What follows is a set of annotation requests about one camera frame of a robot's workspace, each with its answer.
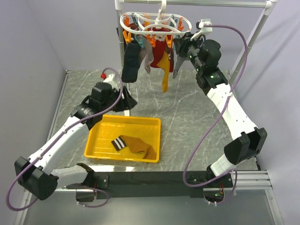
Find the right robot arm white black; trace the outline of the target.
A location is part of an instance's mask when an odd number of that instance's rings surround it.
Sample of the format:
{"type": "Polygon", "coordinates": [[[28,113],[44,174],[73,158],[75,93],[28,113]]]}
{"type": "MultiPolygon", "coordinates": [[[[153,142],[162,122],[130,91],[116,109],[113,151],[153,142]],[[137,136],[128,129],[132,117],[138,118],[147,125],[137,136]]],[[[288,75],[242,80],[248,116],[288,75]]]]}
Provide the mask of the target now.
{"type": "Polygon", "coordinates": [[[175,38],[173,43],[177,55],[194,66],[198,86],[220,111],[217,119],[224,119],[232,137],[232,141],[224,147],[223,155],[207,167],[204,180],[186,177],[187,169],[184,169],[183,181],[192,188],[207,184],[216,187],[222,182],[222,177],[237,165],[261,152],[267,131],[265,128],[258,128],[246,115],[225,75],[218,68],[221,58],[218,42],[205,39],[203,35],[193,39],[188,32],[183,37],[175,38]]]}

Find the white round clip hanger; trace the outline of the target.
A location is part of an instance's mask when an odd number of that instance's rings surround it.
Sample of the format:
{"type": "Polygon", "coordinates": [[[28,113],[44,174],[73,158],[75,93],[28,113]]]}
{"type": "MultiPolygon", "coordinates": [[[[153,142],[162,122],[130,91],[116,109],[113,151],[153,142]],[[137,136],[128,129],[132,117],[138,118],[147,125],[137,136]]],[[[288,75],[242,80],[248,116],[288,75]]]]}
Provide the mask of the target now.
{"type": "Polygon", "coordinates": [[[157,13],[126,12],[120,16],[120,26],[134,35],[184,35],[192,30],[191,22],[178,14],[165,12],[167,1],[157,0],[157,13]]]}

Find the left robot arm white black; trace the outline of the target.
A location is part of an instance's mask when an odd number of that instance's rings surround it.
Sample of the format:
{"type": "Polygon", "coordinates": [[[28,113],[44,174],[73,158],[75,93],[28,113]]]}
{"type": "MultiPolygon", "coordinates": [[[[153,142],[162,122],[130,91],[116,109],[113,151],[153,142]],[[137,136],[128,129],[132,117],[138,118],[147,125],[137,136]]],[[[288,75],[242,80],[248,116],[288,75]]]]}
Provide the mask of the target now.
{"type": "Polygon", "coordinates": [[[72,144],[87,134],[106,112],[122,112],[137,105],[125,86],[114,82],[98,82],[75,109],[58,132],[30,157],[15,161],[17,182],[37,199],[45,200],[63,186],[79,184],[89,188],[94,182],[94,171],[84,163],[56,169],[56,165],[72,144]]]}

